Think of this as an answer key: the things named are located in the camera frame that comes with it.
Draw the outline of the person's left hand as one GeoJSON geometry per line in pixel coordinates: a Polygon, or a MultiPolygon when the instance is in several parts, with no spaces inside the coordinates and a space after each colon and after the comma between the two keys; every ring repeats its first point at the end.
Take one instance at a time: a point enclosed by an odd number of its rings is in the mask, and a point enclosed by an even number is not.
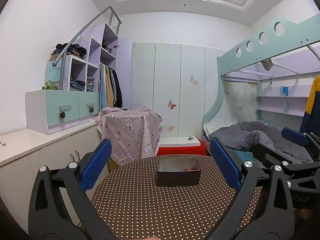
{"type": "Polygon", "coordinates": [[[147,237],[147,238],[141,238],[141,239],[135,239],[135,240],[159,240],[158,237],[147,237]]]}

